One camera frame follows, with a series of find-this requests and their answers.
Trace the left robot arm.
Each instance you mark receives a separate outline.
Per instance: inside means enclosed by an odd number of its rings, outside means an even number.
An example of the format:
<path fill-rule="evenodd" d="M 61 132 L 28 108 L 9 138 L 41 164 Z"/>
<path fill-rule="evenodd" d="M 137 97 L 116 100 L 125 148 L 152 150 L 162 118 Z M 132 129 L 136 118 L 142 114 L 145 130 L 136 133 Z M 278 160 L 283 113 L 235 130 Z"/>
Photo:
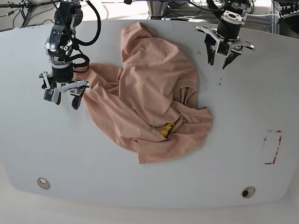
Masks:
<path fill-rule="evenodd" d="M 217 7 L 214 1 L 207 1 L 207 10 L 219 20 L 218 26 L 212 28 L 203 25 L 196 27 L 196 31 L 206 34 L 204 43 L 209 65 L 213 66 L 215 55 L 220 55 L 225 57 L 224 69 L 242 54 L 244 48 L 255 50 L 251 41 L 242 41 L 239 37 L 250 5 L 250 0 L 222 0 L 221 7 Z"/>

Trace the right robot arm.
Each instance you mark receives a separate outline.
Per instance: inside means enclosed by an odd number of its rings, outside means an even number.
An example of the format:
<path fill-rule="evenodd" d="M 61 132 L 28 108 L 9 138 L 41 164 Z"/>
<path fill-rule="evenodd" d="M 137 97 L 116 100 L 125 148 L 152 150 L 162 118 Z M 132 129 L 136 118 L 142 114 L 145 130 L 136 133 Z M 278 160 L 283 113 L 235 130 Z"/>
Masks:
<path fill-rule="evenodd" d="M 92 43 L 80 43 L 76 39 L 76 27 L 83 19 L 79 0 L 63 0 L 56 7 L 54 25 L 45 43 L 52 72 L 39 75 L 43 79 L 43 99 L 56 105 L 61 102 L 61 95 L 69 91 L 73 96 L 71 106 L 77 110 L 87 88 L 92 85 L 77 79 L 74 73 L 85 73 L 89 70 L 90 59 L 80 50 L 80 45 L 90 46 Z"/>

